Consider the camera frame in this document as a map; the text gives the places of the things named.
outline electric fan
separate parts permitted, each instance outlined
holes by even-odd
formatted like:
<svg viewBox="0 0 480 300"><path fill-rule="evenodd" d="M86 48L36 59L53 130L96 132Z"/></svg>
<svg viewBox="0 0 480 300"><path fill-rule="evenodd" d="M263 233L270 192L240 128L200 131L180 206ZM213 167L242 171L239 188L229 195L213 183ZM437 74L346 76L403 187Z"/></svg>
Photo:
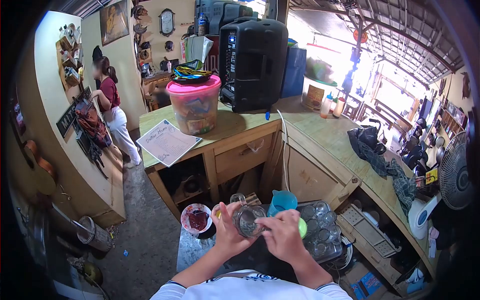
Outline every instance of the electric fan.
<svg viewBox="0 0 480 300"><path fill-rule="evenodd" d="M408 223L415 238L421 240L427 235L428 216L441 199L454 210L463 209L470 203L473 197L473 186L468 180L466 147L466 132L453 137L438 167L440 193L426 204L418 199L412 202L408 212Z"/></svg>

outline bucket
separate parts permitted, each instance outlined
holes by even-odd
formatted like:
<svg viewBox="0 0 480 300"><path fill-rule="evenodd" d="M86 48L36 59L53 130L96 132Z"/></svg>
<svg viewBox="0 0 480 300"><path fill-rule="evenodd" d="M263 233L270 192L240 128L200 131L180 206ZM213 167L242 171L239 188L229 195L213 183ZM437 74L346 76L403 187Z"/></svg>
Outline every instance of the bucket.
<svg viewBox="0 0 480 300"><path fill-rule="evenodd" d="M112 239L110 238L110 235L99 225L95 224L91 217L83 216L79 223L90 231L89 233L85 232L83 229L77 228L77 237L83 244L88 244L103 252L108 252L110 248L112 248Z"/></svg>
<svg viewBox="0 0 480 300"><path fill-rule="evenodd" d="M201 84L167 84L175 119L184 134L207 133L216 126L221 80L212 75Z"/></svg>
<svg viewBox="0 0 480 300"><path fill-rule="evenodd" d="M304 106L320 113L323 99L329 93L334 95L337 84L335 81L331 84L328 84L322 81L310 79L307 76L304 77L301 102Z"/></svg>

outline guitar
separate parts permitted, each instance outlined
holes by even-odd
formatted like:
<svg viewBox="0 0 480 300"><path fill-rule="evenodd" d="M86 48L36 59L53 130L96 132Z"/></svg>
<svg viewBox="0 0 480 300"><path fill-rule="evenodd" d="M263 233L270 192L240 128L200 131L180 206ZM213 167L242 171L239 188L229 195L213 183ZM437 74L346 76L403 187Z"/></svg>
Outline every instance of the guitar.
<svg viewBox="0 0 480 300"><path fill-rule="evenodd" d="M36 143L32 140L22 142L15 126L16 119L10 114L10 124L12 125L13 134L17 141L20 151L22 152L28 166L32 171L32 179L37 190L44 195L51 195L57 188L57 173L53 166L42 158Z"/></svg>

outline wooden stool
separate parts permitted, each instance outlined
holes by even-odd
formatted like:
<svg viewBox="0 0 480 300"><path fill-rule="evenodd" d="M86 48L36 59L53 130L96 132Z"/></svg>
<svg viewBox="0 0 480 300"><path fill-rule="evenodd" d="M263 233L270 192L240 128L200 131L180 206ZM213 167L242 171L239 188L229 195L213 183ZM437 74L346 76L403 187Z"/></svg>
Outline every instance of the wooden stool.
<svg viewBox="0 0 480 300"><path fill-rule="evenodd" d="M349 117L350 119L354 120L357 116L358 107L353 107L348 103L345 103L345 108L343 110L343 114Z"/></svg>

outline white shirt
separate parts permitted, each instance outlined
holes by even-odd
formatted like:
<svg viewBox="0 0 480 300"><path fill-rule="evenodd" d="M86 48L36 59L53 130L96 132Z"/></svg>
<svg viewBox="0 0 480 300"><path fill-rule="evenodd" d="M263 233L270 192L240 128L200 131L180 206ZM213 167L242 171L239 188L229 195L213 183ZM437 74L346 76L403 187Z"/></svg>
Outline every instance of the white shirt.
<svg viewBox="0 0 480 300"><path fill-rule="evenodd" d="M223 274L189 288L169 281L150 300L352 300L338 284L331 282L316 289L307 288L254 270Z"/></svg>

